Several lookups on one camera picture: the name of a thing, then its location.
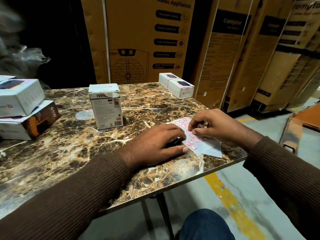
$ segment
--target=blue jeans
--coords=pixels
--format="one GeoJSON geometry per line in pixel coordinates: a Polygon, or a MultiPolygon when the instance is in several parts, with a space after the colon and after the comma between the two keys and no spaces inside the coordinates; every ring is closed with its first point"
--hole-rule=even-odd
{"type": "Polygon", "coordinates": [[[221,216],[212,210],[201,209],[188,215],[179,240],[235,240],[235,237],[221,216]]]}

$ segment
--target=right hand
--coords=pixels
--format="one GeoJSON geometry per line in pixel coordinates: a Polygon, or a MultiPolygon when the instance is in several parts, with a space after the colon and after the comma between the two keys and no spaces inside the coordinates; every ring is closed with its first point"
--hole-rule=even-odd
{"type": "Polygon", "coordinates": [[[199,111],[190,121],[188,130],[199,137],[211,137],[221,142],[232,142],[249,152],[263,137],[220,109],[199,111]]]}

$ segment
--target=brown sweater sleeve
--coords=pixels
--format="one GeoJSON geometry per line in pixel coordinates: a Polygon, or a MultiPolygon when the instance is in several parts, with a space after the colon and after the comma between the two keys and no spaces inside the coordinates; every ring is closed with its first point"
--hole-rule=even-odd
{"type": "Polygon", "coordinates": [[[263,137],[243,164],[306,238],[320,225],[320,169],[263,137]]]}
{"type": "Polygon", "coordinates": [[[128,176],[118,155],[95,156],[78,172],[2,218],[1,239],[76,238],[128,176]]]}

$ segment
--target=white paper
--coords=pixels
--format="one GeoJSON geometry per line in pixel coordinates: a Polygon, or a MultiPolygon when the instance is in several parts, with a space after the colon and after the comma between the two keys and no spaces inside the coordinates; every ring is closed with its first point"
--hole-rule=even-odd
{"type": "Polygon", "coordinates": [[[183,144],[186,145],[191,151],[193,151],[197,156],[201,154],[206,154],[214,157],[222,158],[221,144],[220,142],[206,137],[198,137],[192,134],[192,131],[188,130],[190,118],[184,117],[169,122],[169,124],[178,125],[185,131],[186,139],[183,140],[183,144]]]}

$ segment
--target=brown marble tabletop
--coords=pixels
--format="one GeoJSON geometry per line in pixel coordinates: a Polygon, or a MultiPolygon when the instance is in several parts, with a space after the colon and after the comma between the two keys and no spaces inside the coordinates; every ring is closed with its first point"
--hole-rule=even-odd
{"type": "MultiPolygon", "coordinates": [[[[60,119],[34,141],[0,143],[0,218],[42,190],[82,168],[97,153],[115,151],[153,125],[193,117],[206,109],[193,98],[179,100],[158,83],[120,85],[124,126],[97,130],[88,88],[47,90],[60,119]]],[[[108,202],[105,214],[240,162],[240,148],[222,145],[222,158],[192,151],[131,175],[108,202]]]]}

